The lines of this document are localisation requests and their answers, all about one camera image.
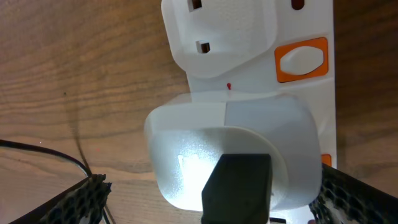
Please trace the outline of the white power strip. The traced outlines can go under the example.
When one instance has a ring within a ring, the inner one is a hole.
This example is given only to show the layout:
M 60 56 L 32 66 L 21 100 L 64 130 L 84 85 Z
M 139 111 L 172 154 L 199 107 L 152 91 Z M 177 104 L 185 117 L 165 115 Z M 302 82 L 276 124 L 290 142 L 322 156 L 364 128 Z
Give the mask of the white power strip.
M 190 88 L 166 104 L 296 96 L 314 118 L 321 161 L 336 165 L 331 1 L 162 0 L 161 11 L 172 57 Z M 307 223 L 308 205 L 270 205 L 270 215 Z

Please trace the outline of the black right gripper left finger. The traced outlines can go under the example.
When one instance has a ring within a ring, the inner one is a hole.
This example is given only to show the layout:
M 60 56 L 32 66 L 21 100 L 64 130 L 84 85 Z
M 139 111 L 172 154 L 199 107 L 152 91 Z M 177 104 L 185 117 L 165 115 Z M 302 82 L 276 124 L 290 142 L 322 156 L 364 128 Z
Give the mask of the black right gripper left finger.
M 112 183 L 103 174 L 87 177 L 11 224 L 99 224 Z

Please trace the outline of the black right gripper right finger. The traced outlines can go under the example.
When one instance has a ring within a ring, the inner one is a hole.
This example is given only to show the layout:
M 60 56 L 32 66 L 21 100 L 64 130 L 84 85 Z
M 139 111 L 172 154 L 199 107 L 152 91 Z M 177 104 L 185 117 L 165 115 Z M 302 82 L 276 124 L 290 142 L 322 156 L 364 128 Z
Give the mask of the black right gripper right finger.
M 397 198 L 326 164 L 309 209 L 316 223 L 397 223 Z

